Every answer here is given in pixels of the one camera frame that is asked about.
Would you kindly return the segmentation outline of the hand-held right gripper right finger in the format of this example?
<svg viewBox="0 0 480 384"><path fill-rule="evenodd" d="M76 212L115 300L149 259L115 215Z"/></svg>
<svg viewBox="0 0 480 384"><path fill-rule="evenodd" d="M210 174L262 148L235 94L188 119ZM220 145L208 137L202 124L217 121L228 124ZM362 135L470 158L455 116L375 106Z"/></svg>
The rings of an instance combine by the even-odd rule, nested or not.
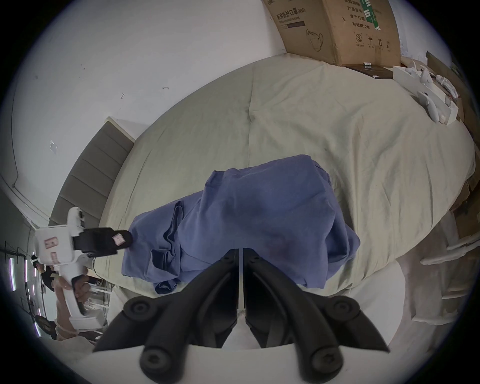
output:
<svg viewBox="0 0 480 384"><path fill-rule="evenodd" d="M359 303L303 291L254 249L243 249L246 323L262 349L295 345L301 377L336 377L340 347L389 353Z"/></svg>

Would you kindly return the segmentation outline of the person's left hand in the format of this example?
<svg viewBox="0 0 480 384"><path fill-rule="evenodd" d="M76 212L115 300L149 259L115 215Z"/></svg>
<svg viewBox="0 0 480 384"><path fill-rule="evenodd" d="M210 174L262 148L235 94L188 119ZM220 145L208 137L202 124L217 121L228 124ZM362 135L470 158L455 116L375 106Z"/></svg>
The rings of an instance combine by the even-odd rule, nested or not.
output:
<svg viewBox="0 0 480 384"><path fill-rule="evenodd" d="M72 291L77 302L85 303L91 295L91 287L88 281L89 276L83 274L79 276L72 286L62 276L57 276L52 282L52 288L57 297L57 301L61 305L66 305L65 292Z"/></svg>

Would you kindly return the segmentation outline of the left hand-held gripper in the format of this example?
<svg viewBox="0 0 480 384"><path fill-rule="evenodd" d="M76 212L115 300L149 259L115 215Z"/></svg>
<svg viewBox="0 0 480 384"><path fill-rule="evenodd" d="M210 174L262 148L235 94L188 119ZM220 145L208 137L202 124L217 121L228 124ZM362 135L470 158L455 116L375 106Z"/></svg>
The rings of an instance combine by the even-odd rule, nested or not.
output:
<svg viewBox="0 0 480 384"><path fill-rule="evenodd" d="M84 275L88 257L117 255L119 250L132 245L133 235L130 231L113 230L110 227L89 229L88 235L83 219L80 208L71 208L67 224L36 230L34 247L39 262L45 266L54 266L71 286L71 290L64 293L64 298L73 328L76 331L94 331L98 329L98 310L86 309L77 300L75 283Z"/></svg>

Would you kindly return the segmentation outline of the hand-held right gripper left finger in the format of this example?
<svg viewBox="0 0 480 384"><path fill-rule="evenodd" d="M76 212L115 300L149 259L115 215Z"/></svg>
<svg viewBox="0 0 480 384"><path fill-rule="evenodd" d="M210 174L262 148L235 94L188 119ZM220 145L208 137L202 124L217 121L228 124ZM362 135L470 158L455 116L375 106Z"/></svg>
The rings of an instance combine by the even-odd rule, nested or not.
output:
<svg viewBox="0 0 480 384"><path fill-rule="evenodd" d="M189 345L221 348L237 324L239 262L231 249L180 292L128 300L94 352L142 346L146 376L182 376Z"/></svg>

